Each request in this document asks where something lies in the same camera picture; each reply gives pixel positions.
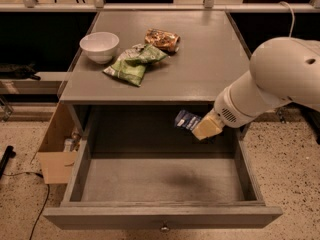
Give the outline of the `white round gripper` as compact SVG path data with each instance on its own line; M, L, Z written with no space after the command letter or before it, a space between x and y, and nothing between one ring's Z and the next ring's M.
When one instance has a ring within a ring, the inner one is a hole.
M217 96L214 110L220 117L216 113L208 113L192 130L197 139L203 140L220 134L224 124L231 128L239 128L253 120L253 117L245 115L235 107L230 87L226 87Z

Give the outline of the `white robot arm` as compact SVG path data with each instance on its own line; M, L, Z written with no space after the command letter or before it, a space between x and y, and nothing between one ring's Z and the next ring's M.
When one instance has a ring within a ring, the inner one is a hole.
M290 103L320 111L319 41L279 37L258 46L249 70L217 96L192 133L203 140Z

